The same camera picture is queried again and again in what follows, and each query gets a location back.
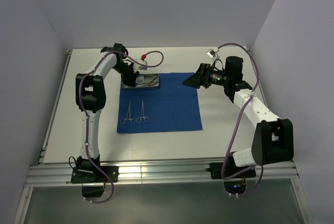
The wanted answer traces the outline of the metal instrument tray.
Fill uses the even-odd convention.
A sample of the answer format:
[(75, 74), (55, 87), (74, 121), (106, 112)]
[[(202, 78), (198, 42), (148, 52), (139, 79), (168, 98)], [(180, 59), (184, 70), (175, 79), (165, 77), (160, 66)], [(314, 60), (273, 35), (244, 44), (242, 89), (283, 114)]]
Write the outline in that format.
[(142, 84), (136, 83), (135, 87), (129, 87), (122, 83), (123, 89), (157, 89), (160, 87), (159, 74), (140, 74), (145, 78), (145, 82)]

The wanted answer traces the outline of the blue surgical drape cloth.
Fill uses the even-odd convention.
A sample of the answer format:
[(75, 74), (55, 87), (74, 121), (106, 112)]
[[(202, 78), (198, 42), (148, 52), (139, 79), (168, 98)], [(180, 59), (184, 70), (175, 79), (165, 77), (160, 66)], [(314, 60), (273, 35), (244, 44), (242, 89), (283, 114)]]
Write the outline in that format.
[[(195, 88), (182, 85), (192, 73), (162, 73), (157, 89), (120, 89), (117, 132), (119, 134), (188, 132), (202, 130), (198, 93)], [(131, 102), (131, 115), (141, 115), (144, 99), (145, 115), (149, 122), (120, 124)]]

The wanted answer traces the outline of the steel needle holder forceps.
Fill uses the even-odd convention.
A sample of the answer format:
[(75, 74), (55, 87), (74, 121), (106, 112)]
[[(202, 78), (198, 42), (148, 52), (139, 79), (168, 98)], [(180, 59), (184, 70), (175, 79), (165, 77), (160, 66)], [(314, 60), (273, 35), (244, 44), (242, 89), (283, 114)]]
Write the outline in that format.
[(127, 108), (127, 114), (124, 118), (120, 119), (120, 124), (125, 124), (127, 122), (130, 122), (130, 124), (135, 124), (136, 123), (136, 120), (134, 118), (132, 118), (132, 115), (131, 115), (131, 102), (129, 102), (128, 104), (128, 108)]

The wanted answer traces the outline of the steel hemostat forceps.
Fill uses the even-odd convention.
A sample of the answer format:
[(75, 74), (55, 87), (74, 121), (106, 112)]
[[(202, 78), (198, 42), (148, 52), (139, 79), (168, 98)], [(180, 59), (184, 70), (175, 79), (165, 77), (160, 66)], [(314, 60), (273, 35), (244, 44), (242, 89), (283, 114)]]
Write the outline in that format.
[(149, 117), (145, 115), (145, 103), (144, 103), (144, 99), (142, 99), (141, 115), (140, 115), (140, 117), (136, 118), (136, 123), (141, 123), (141, 122), (148, 123), (149, 120), (150, 120)]

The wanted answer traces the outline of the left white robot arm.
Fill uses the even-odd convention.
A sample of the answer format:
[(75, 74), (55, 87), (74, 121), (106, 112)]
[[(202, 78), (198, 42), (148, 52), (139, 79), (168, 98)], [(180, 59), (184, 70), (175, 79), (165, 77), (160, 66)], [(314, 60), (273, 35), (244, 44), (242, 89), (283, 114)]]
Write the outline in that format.
[(134, 65), (124, 61), (128, 50), (122, 44), (104, 47), (100, 54), (92, 68), (75, 78), (76, 104), (82, 116), (82, 141), (79, 157), (74, 160), (72, 183), (97, 182), (105, 176), (98, 145), (99, 121), (106, 104), (105, 77), (109, 71), (115, 70), (121, 75), (121, 81), (133, 88), (139, 76)]

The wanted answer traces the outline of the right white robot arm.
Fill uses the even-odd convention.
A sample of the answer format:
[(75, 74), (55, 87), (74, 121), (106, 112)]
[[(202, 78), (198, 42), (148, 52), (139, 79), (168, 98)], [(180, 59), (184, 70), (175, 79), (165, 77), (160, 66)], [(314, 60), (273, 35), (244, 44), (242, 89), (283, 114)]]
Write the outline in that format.
[(230, 167), (263, 166), (291, 161), (294, 157), (293, 124), (272, 113), (254, 94), (253, 88), (243, 79), (243, 59), (229, 56), (222, 70), (210, 64), (200, 64), (198, 70), (183, 85), (199, 89), (218, 85), (225, 95), (241, 109), (255, 128), (251, 147), (231, 152), (226, 165)]

